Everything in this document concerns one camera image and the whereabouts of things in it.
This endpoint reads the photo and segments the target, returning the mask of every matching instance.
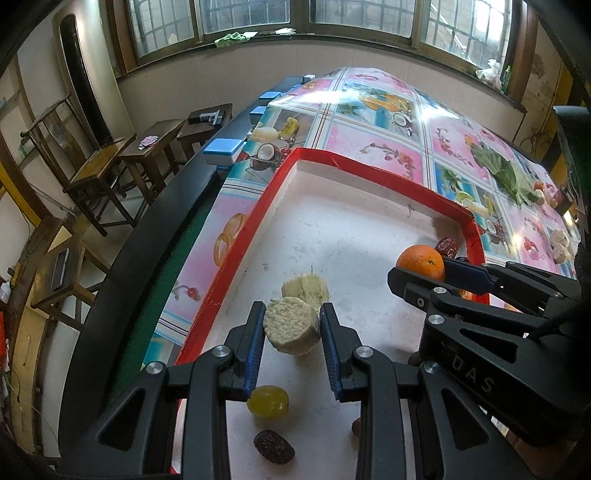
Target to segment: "window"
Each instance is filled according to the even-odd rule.
[[[348,25],[410,38],[414,0],[317,0],[316,22]]]
[[[510,0],[427,1],[423,41],[481,68],[489,59],[502,63],[511,28]]]
[[[290,21],[289,0],[199,0],[204,33]]]
[[[140,57],[194,36],[189,0],[129,0],[129,16]]]

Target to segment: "green grape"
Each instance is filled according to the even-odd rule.
[[[263,419],[277,419],[289,410],[290,398],[287,392],[275,385],[256,387],[246,402],[248,410]]]

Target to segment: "blue and white box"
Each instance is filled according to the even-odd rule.
[[[244,140],[237,140],[236,138],[214,138],[203,149],[205,162],[210,165],[231,167],[236,162],[243,146]]]
[[[265,113],[265,106],[258,106],[251,111],[251,125],[256,125],[261,121],[262,114]]]
[[[281,95],[281,92],[265,92],[259,97],[259,105],[267,106],[269,102],[272,102]]]

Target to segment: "chair backrest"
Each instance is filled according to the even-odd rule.
[[[76,118],[78,124],[84,128],[84,125],[80,121],[78,114],[70,103],[70,94],[68,93],[65,97],[56,100],[45,110],[43,110],[42,113],[37,115],[29,129],[21,133],[21,137],[25,139],[29,138],[31,140],[51,172],[60,182],[61,186],[66,188],[66,186],[69,184],[69,179],[60,167],[41,130],[41,125],[43,124],[45,128],[47,128],[47,131],[53,140],[56,141],[62,152],[64,152],[65,156],[72,164],[72,167],[74,167],[74,171],[80,170],[82,165],[84,165],[86,162],[86,156],[74,135],[72,135],[72,133],[66,128],[64,122],[60,118],[60,115],[57,113],[57,108],[62,104],[65,104],[70,109],[70,112],[74,118]],[[88,136],[88,132],[85,131],[85,134],[89,139],[91,139],[91,137]]]

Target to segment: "chair seat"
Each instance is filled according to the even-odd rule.
[[[82,165],[80,170],[78,170],[78,172],[76,172],[76,174],[70,179],[70,185],[66,188],[66,191],[88,180],[103,177],[103,175],[111,170],[113,163],[119,156],[120,150],[125,148],[128,143],[128,139],[123,139],[94,152],[90,158],[86,160],[84,165]]]

